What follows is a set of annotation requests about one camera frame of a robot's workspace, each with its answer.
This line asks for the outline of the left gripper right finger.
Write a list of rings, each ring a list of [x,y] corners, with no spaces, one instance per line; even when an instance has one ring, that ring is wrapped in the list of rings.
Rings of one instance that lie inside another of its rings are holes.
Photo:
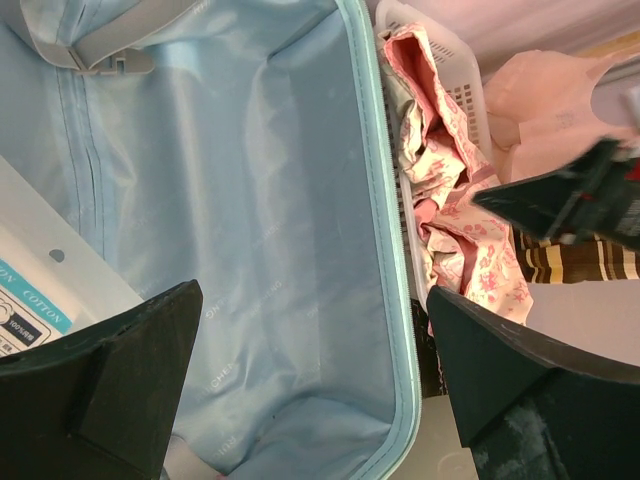
[[[639,369],[443,287],[427,313],[462,446],[481,479],[636,479]]]

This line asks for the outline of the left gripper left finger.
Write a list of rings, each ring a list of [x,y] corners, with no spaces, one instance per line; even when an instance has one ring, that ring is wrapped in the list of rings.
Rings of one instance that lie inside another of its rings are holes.
[[[159,478],[202,304],[183,282],[2,358],[2,478]]]

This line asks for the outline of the white round drum box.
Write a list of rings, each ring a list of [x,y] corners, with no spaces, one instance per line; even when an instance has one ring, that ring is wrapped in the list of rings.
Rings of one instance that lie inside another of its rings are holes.
[[[461,446],[450,398],[429,397],[415,442],[392,480],[477,479],[471,450]]]

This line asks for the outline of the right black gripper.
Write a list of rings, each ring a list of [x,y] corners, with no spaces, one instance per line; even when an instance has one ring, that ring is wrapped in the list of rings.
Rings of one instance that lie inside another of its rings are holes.
[[[534,238],[639,243],[639,150],[601,139],[568,164],[476,193],[475,205]]]

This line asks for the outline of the cream pink-print cloth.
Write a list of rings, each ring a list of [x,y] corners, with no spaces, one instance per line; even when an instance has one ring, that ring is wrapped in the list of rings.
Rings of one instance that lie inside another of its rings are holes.
[[[467,115],[443,86],[425,28],[380,33],[397,164],[410,185],[424,289],[446,287],[517,324],[533,306],[510,228],[472,202],[498,185],[468,136]]]

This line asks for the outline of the light blue hard-shell suitcase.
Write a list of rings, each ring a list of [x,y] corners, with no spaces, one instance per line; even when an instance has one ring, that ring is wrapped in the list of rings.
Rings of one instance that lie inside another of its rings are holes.
[[[142,303],[201,288],[157,479],[403,461],[418,365],[364,2],[5,1],[2,160]]]

